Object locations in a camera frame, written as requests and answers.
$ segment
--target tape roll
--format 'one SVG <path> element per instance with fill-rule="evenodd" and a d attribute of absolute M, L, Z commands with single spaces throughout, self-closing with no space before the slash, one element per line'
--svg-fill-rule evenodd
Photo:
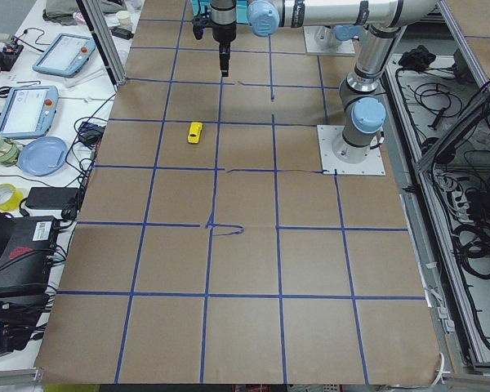
<path fill-rule="evenodd" d="M 24 195 L 11 184 L 0 185 L 0 210 L 4 212 L 13 211 L 18 208 Z"/>

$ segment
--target black case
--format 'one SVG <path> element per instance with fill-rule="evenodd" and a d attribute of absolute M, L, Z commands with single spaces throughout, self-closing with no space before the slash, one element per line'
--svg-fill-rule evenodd
<path fill-rule="evenodd" d="M 78 196 L 78 188 L 31 188 L 25 206 L 38 210 L 62 210 Z"/>

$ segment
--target metal mounting plate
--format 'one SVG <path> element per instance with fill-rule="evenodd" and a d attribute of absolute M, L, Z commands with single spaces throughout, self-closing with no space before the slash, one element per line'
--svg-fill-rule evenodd
<path fill-rule="evenodd" d="M 319 151 L 321 167 L 325 174 L 384 176 L 385 166 L 379 149 L 371 149 L 367 158 L 361 163 L 347 163 L 332 152 L 332 141 L 343 132 L 343 126 L 318 125 Z"/>
<path fill-rule="evenodd" d="M 305 46 L 307 49 L 307 55 L 330 55 L 340 57 L 354 57 L 356 52 L 354 50 L 354 44 L 352 40 L 344 41 L 339 47 L 321 47 L 316 42 L 316 32 L 320 29 L 320 26 L 305 26 L 303 28 L 305 36 Z"/>

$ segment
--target brown paper surface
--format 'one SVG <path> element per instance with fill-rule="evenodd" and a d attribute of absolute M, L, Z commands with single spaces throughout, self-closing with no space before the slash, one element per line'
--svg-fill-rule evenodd
<path fill-rule="evenodd" d="M 240 25 L 220 84 L 191 17 L 189 2 L 143 8 L 136 80 L 119 88 L 37 359 L 46 382 L 430 383 L 439 350 L 388 161 L 386 177 L 320 172 L 315 126 L 345 121 L 354 60 Z"/>

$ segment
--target blue plate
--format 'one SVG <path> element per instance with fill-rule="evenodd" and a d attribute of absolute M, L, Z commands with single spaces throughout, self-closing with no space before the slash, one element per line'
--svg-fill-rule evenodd
<path fill-rule="evenodd" d="M 25 173 L 46 176 L 63 166 L 67 151 L 67 145 L 59 137 L 40 137 L 22 149 L 17 165 Z"/>

